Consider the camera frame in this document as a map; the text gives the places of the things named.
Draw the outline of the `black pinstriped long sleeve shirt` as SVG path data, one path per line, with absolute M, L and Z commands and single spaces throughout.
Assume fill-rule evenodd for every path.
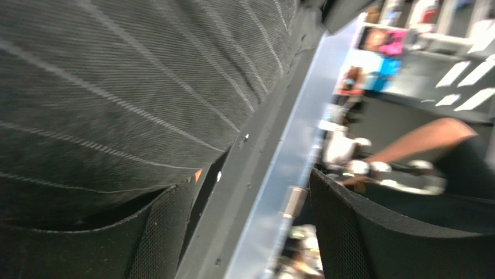
M 193 176 L 320 28 L 299 1 L 2 1 L 1 221 L 78 223 Z

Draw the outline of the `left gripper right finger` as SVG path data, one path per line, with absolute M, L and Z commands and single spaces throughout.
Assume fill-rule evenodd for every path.
M 493 278 L 494 205 L 309 179 L 326 278 Z

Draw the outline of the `person forearm in background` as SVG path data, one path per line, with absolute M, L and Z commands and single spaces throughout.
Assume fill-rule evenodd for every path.
M 364 161 L 390 163 L 433 149 L 454 149 L 469 138 L 477 136 L 478 133 L 465 123 L 453 118 L 442 118 L 402 136 Z

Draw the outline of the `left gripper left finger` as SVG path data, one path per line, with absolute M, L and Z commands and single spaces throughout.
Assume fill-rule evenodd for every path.
M 3 224 L 1 277 L 174 278 L 196 194 L 176 185 L 70 231 Z

